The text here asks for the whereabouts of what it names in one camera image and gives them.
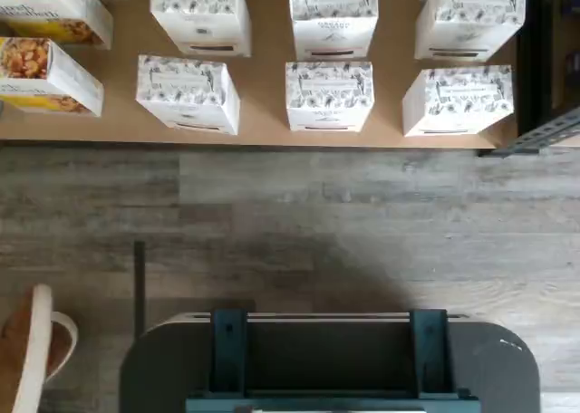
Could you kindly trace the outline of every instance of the black bracket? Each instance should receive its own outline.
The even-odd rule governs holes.
[[[412,311],[411,332],[417,398],[457,398],[447,311]]]
[[[217,310],[211,315],[213,346],[209,396],[243,398],[246,393],[247,313]]]

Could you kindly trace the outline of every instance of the wooden floor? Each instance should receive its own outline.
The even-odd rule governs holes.
[[[136,238],[149,324],[226,303],[447,308],[528,343],[545,411],[580,408],[580,151],[2,148],[0,236],[0,317],[46,282],[81,330],[43,411],[117,411]]]

